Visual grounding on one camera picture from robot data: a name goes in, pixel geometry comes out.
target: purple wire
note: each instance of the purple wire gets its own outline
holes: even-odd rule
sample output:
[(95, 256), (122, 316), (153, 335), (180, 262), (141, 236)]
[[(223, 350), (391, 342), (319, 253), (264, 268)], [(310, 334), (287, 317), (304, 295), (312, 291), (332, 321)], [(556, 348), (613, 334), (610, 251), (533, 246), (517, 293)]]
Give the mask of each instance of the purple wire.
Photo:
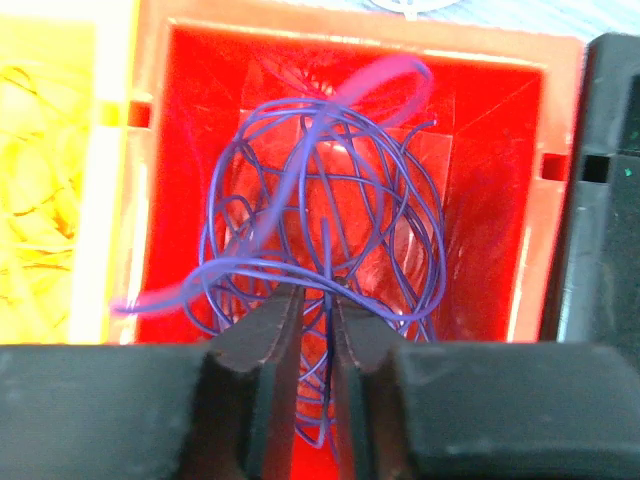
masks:
[[(407, 105), (382, 124), (376, 124), (368, 117), (350, 109), (348, 105), (362, 97), (381, 83), (398, 75), (418, 72), (422, 84), (418, 86), (416, 95)], [(315, 446), (322, 446), (326, 437), (334, 447), (331, 436), (332, 420), (329, 418), (331, 404), (331, 370), (333, 357), (333, 341), (331, 335), (331, 299), (333, 295), (343, 295), (364, 308), (384, 318), (390, 326), (405, 336), (412, 324), (417, 325), (417, 333), (412, 340), (435, 341), (436, 335), (430, 315), (437, 307), (444, 293), (446, 281), (446, 261), (444, 258), (443, 212), (441, 201), (433, 180), (420, 162), (408, 152), (408, 144), (413, 136), (431, 124), (422, 124), (414, 128), (405, 140), (400, 143), (393, 139), (385, 127), (399, 125), (416, 109), (422, 108), (429, 98), (432, 88), (430, 71), (413, 57), (389, 57), (366, 67), (351, 77), (330, 100), (310, 98), (290, 98), (267, 102), (253, 111), (240, 126), (230, 144), (218, 159), (213, 172), (211, 185), (207, 195), (206, 222), (200, 235), (198, 247), (199, 266), (183, 282), (180, 291), (174, 295), (166, 295), (164, 299), (153, 304), (138, 302), (133, 306), (115, 306), (114, 311), (122, 313), (150, 313), (182, 305), (190, 320), (201, 330), (210, 335), (218, 335), (234, 323), (233, 300), (239, 301), (245, 312), (266, 300), (272, 292), (272, 285), (290, 283), (307, 289), (324, 292), (322, 299), (307, 301), (305, 314), (316, 311), (313, 321), (305, 326), (304, 335), (326, 339), (327, 351), (317, 361), (310, 362), (303, 355), (301, 367), (304, 373), (300, 376), (302, 385), (308, 387), (310, 394), (301, 395), (299, 402), (309, 405), (322, 405), (321, 418), (311, 418), (298, 414), (296, 430), (306, 441)], [(282, 169), (268, 168), (261, 165), (251, 142), (268, 131), (285, 124), (297, 121), (301, 127), (301, 137), (293, 146)], [(376, 152), (384, 169), (384, 178), (375, 174), (370, 163), (357, 152), (354, 140), (366, 138), (373, 141)], [(320, 142), (335, 142), (341, 145), (353, 161), (355, 175), (337, 175), (327, 173), (322, 165), (316, 145)], [(224, 195), (224, 184), (229, 175), (228, 169), (234, 159), (240, 155), (257, 173), (260, 187), (260, 200), (256, 205), (241, 195)], [(387, 159), (395, 164), (396, 172), (392, 177), (388, 170)], [(310, 162), (315, 162), (317, 174), (308, 173)], [(415, 187), (409, 166), (417, 168), (418, 174), (429, 185), (436, 205), (432, 212)], [(270, 194), (265, 174), (279, 176), (279, 187), (275, 195)], [(320, 180), (329, 199), (329, 207), (336, 225), (334, 232), (338, 236), (340, 248), (345, 261), (340, 265), (332, 265), (328, 219), (322, 220), (323, 259), (315, 251), (309, 230), (303, 228), (303, 239), (316, 271), (302, 268), (292, 253), (286, 235), (283, 212), (297, 212), (301, 225), (307, 225), (306, 214), (306, 182), (310, 179)], [(342, 225), (331, 183), (334, 180), (354, 181), (359, 185), (361, 196), (365, 202), (367, 215), (373, 225), (373, 234), (364, 246), (360, 255), (352, 256)], [(289, 198), (297, 186), (298, 207), (287, 206)], [(374, 209), (365, 192), (365, 187), (373, 187), (375, 191)], [(409, 205), (414, 198), (418, 210)], [(392, 219), (382, 229), (383, 205), (385, 199), (392, 204)], [(241, 225), (233, 225), (228, 214), (228, 207), (238, 202), (246, 211), (247, 219)], [(231, 238), (220, 250), (217, 244), (215, 219), (222, 215)], [(423, 246), (427, 254), (427, 276), (425, 285), (416, 292), (411, 282), (402, 272), (395, 258), (394, 242), (396, 227), (403, 218), (413, 231), (416, 240)], [(432, 225), (431, 238), (422, 222), (426, 218)], [(263, 249), (266, 239), (275, 232), (279, 237), (282, 249), (267, 251)], [(357, 282), (356, 272), (364, 259), (376, 248), (382, 247), (391, 259), (394, 274), (411, 312), (396, 314), (383, 302), (362, 294)], [(269, 260), (264, 257), (276, 257)], [(332, 272), (348, 270), (354, 290), (333, 280)], [(239, 278), (247, 278), (248, 289), (237, 285)], [(265, 293), (257, 293), (257, 285), (262, 285)], [(192, 301), (205, 295), (215, 315), (210, 325), (205, 325), (191, 310)], [(325, 331), (318, 327), (325, 319)], [(314, 440), (307, 433), (308, 429), (318, 431)]]

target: purple cable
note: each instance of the purple cable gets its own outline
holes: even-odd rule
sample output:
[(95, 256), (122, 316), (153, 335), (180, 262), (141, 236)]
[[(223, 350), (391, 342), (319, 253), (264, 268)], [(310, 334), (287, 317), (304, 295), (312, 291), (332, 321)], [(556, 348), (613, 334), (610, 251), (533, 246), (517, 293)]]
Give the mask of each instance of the purple cable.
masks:
[[(350, 109), (380, 84), (399, 75), (419, 73), (422, 80), (418, 84), (416, 94), (407, 105), (399, 109), (395, 115), (382, 124), (373, 122), (368, 117)], [(412, 324), (417, 329), (412, 334), (412, 340), (435, 341), (435, 331), (430, 315), (437, 307), (444, 294), (446, 282), (446, 260), (444, 258), (444, 220), (441, 201), (435, 184), (418, 160), (408, 151), (411, 138), (423, 128), (432, 124), (423, 124), (413, 129), (405, 140), (400, 143), (394, 140), (386, 131), (386, 127), (399, 125), (407, 120), (416, 110), (426, 104), (432, 89), (430, 71), (417, 59), (407, 56), (388, 57), (374, 62), (357, 72), (330, 100), (291, 98), (272, 101), (258, 107), (240, 126), (231, 143), (220, 155), (212, 175), (211, 186), (207, 198), (207, 219), (199, 241), (199, 266), (194, 269), (182, 283), (179, 292), (165, 293), (151, 304), (138, 301), (136, 305), (116, 305), (115, 312), (126, 314), (144, 314), (159, 312), (182, 305), (190, 320), (201, 330), (218, 335), (230, 327), (237, 319), (234, 318), (234, 299), (239, 302), (244, 312), (250, 311), (266, 300), (273, 286), (278, 283), (297, 284), (306, 289), (324, 292), (317, 300), (307, 300), (305, 314), (314, 313), (314, 319), (304, 330), (304, 335), (312, 335), (327, 341), (327, 351), (317, 362), (311, 362), (304, 355), (301, 358), (301, 368), (304, 373), (300, 382), (307, 387), (310, 395), (300, 395), (299, 403), (322, 406), (321, 418), (312, 418), (300, 412), (297, 414), (296, 430), (307, 442), (315, 446), (322, 446), (324, 439), (329, 438), (333, 445), (330, 431), (333, 420), (329, 418), (331, 402), (331, 369), (333, 344), (331, 336), (327, 336), (331, 325), (331, 298), (342, 295), (353, 302), (369, 309), (384, 318), (390, 326), (405, 336), (409, 334)], [(261, 135), (295, 119), (299, 121), (301, 137), (291, 149), (291, 153), (282, 169), (266, 167), (261, 164), (251, 143)], [(354, 140), (366, 138), (373, 142), (376, 152), (384, 166), (384, 178), (378, 178), (369, 161), (364, 159), (354, 145)], [(335, 142), (349, 154), (355, 175), (336, 175), (327, 173), (322, 166), (316, 145), (320, 142)], [(241, 157), (251, 165), (257, 173), (260, 183), (260, 200), (252, 203), (241, 195), (224, 195), (224, 182), (228, 169), (235, 158)], [(386, 159), (395, 164), (395, 174), (388, 169)], [(318, 173), (309, 173), (309, 163), (313, 161)], [(436, 205), (433, 212), (421, 196), (414, 184), (409, 168), (415, 167), (418, 174), (429, 186)], [(266, 175), (279, 177), (278, 189), (275, 195), (269, 192)], [(303, 228), (303, 239), (315, 271), (301, 267), (291, 251), (287, 238), (287, 229), (283, 220), (284, 212), (296, 212), (301, 225), (307, 225), (305, 191), (308, 180), (320, 180), (329, 198), (330, 209), (334, 216), (336, 231), (342, 254), (346, 259), (338, 265), (332, 264), (329, 240), (328, 219), (322, 219), (322, 243), (324, 255), (315, 251), (308, 228)], [(331, 190), (332, 181), (353, 181), (359, 186), (362, 199), (366, 206), (367, 215), (373, 225), (373, 234), (367, 240), (360, 255), (352, 256), (338, 213), (337, 204)], [(365, 187), (373, 187), (375, 191), (375, 205), (371, 204), (366, 195)], [(298, 206), (290, 207), (288, 200), (297, 190)], [(246, 212), (246, 220), (240, 225), (234, 225), (228, 214), (228, 207), (237, 202)], [(390, 223), (382, 228), (383, 207), (391, 204), (392, 218)], [(221, 251), (216, 241), (215, 219), (222, 215), (226, 230), (230, 236), (228, 243)], [(432, 227), (431, 237), (422, 219), (426, 218)], [(424, 286), (415, 291), (415, 286), (403, 273), (395, 258), (394, 242), (396, 228), (400, 220), (406, 222), (416, 240), (422, 245), (427, 254), (428, 271)], [(263, 248), (265, 241), (273, 233), (279, 237), (279, 251), (269, 251)], [(404, 301), (410, 312), (398, 314), (380, 300), (367, 297), (362, 293), (356, 273), (364, 259), (375, 249), (383, 248), (391, 260), (394, 274), (402, 291)], [(348, 288), (337, 283), (332, 272), (347, 270), (345, 279), (351, 283)], [(248, 279), (248, 287), (238, 284), (241, 278)], [(201, 295), (206, 295), (215, 315), (211, 324), (205, 324), (196, 317), (190, 308), (191, 302)], [(325, 320), (325, 330), (318, 325)], [(314, 440), (307, 432), (318, 431)]]

